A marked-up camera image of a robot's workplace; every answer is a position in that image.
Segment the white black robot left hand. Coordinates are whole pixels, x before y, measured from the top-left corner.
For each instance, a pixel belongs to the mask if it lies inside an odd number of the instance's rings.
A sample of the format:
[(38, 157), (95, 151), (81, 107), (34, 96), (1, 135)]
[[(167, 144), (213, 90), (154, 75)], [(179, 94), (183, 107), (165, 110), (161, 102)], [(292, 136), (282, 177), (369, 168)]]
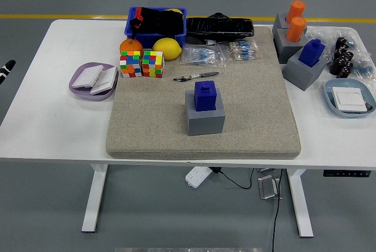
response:
[(12, 60), (9, 60), (6, 64), (4, 64), (3, 67), (1, 67), (0, 84), (2, 84), (4, 80), (7, 78), (7, 76), (10, 74), (15, 64), (16, 64), (16, 61), (12, 59)]

